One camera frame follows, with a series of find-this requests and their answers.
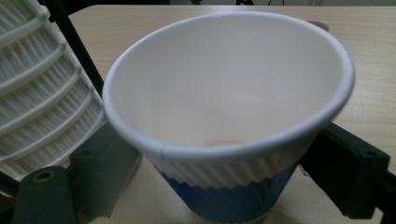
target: light wood surface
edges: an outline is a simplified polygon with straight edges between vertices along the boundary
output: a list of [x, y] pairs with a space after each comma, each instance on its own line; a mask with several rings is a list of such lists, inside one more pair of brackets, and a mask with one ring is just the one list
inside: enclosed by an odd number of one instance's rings
[[[218, 11], [271, 11], [320, 21], [346, 46], [356, 66], [351, 99], [334, 123], [387, 152], [396, 173], [396, 7], [95, 6], [71, 16], [103, 77], [141, 37], [175, 21]], [[343, 217], [299, 169], [263, 223], [379, 223]], [[205, 223], [143, 160], [110, 219], [93, 223]]]

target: table surface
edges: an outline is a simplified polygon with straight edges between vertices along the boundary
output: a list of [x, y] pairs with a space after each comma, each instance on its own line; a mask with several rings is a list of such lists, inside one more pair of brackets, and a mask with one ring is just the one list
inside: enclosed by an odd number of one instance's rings
[[[271, 11], [324, 22], [350, 52], [356, 86], [334, 123], [387, 152], [396, 173], [396, 7], [95, 6], [70, 18], [103, 77], [143, 36], [175, 21], [218, 11]], [[343, 217], [326, 194], [297, 169], [263, 223], [379, 223]], [[143, 160], [110, 219], [93, 223], [205, 223]]]

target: screw hole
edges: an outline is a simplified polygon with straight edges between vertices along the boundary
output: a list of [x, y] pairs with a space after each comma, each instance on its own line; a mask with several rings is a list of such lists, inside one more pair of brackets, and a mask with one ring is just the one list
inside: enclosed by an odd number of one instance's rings
[[373, 151], [366, 151], [366, 154], [372, 157], [376, 157], [376, 153]]
[[52, 179], [54, 176], [55, 176], [54, 171], [45, 171], [43, 173], [35, 175], [35, 177], [33, 177], [33, 181], [35, 183], [43, 183]]

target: cup rim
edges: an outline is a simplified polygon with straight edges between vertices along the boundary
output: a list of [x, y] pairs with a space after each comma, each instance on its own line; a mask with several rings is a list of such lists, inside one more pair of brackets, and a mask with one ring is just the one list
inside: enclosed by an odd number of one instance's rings
[[[237, 146], [213, 146], [213, 147], [192, 147], [192, 146], [181, 146], [174, 144], [166, 144], [158, 139], [140, 133], [133, 127], [127, 125], [121, 118], [120, 114], [114, 109], [111, 102], [112, 83], [114, 78], [117, 76], [117, 67], [122, 63], [122, 60], [127, 57], [131, 51], [133, 51], [140, 43], [147, 41], [152, 36], [158, 35], [161, 32], [168, 30], [172, 27], [180, 26], [185, 23], [192, 21], [198, 21], [205, 18], [223, 17], [229, 15], [253, 15], [264, 18], [273, 18], [288, 22], [294, 22], [302, 25], [316, 35], [319, 35], [326, 39], [334, 48], [338, 57], [341, 59], [341, 70], [343, 75], [336, 91], [332, 95], [331, 99], [323, 106], [318, 112], [316, 112], [309, 119], [303, 120], [302, 122], [289, 127], [281, 132], [274, 133], [273, 135], [267, 136], [262, 140], [253, 141]], [[198, 16], [189, 18], [183, 21], [177, 21], [170, 25], [164, 26], [153, 33], [146, 35], [131, 47], [125, 50], [121, 56], [111, 66], [104, 85], [103, 99], [104, 106], [108, 120], [115, 128], [115, 130], [123, 137], [127, 142], [137, 147], [139, 150], [143, 148], [143, 154], [155, 157], [156, 160], [161, 161], [185, 161], [185, 162], [211, 162], [211, 161], [234, 161], [241, 160], [241, 158], [251, 158], [254, 156], [270, 153], [275, 149], [285, 146], [290, 142], [295, 142], [302, 136], [306, 136], [310, 133], [316, 133], [328, 125], [331, 120], [338, 114], [338, 112], [347, 103], [350, 97], [355, 82], [355, 68], [351, 57], [341, 42], [336, 39], [333, 35], [322, 30], [314, 24], [307, 21], [303, 21], [291, 16], [272, 12], [251, 12], [251, 11], [231, 11], [231, 12], [219, 12], [213, 14], [207, 14], [204, 16]]]

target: paper cup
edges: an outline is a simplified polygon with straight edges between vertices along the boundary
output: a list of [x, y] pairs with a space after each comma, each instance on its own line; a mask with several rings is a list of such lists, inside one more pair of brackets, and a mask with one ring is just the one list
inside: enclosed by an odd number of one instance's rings
[[0, 1], [0, 36], [29, 23], [42, 9], [36, 0]]
[[129, 47], [110, 69], [104, 104], [193, 212], [249, 223], [274, 205], [353, 83], [348, 53], [317, 26], [227, 12]]

